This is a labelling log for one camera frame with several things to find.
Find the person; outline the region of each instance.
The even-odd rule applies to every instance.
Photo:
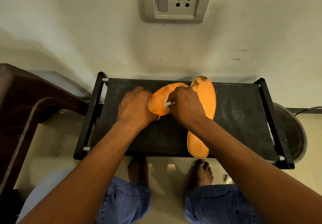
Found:
[[[151,204],[146,159],[132,159],[128,166],[130,183],[113,176],[135,136],[159,119],[148,109],[150,95],[142,87],[127,93],[111,130],[74,169],[37,186],[17,222],[121,224],[142,218]],[[194,185],[185,198],[184,212],[190,222],[322,223],[322,196],[207,118],[190,87],[177,87],[168,101],[175,102],[170,106],[171,114],[215,153],[236,183],[211,185],[209,164],[197,161]]]

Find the tiled floor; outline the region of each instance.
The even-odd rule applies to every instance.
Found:
[[[322,194],[322,114],[298,115],[308,137],[308,149],[295,170],[286,172]],[[24,197],[50,172],[77,165],[72,158],[83,116],[64,110],[39,124],[16,183]],[[124,157],[116,176],[128,181]],[[207,159],[214,184],[223,183],[225,170],[216,159]],[[148,157],[149,180],[153,193],[150,212],[138,223],[188,223],[183,213],[183,197],[193,158]]]

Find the person's left hand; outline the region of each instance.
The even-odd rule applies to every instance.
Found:
[[[152,93],[137,87],[132,92],[125,94],[119,104],[118,121],[123,121],[134,126],[138,132],[146,128],[154,120],[159,120],[160,116],[152,113],[148,108],[149,98]]]

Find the white wall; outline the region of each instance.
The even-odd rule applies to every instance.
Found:
[[[210,0],[202,24],[146,23],[141,9],[140,0],[0,0],[0,61],[56,71],[89,91],[99,71],[264,77],[283,106],[322,104],[322,0]]]

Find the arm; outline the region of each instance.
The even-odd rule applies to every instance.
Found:
[[[142,87],[127,93],[111,130],[20,223],[94,223],[128,146],[143,128],[158,119],[148,110],[150,95]]]
[[[207,118],[190,87],[177,87],[169,101],[175,101],[170,106],[171,114],[215,154],[265,223],[322,223],[322,196]]]

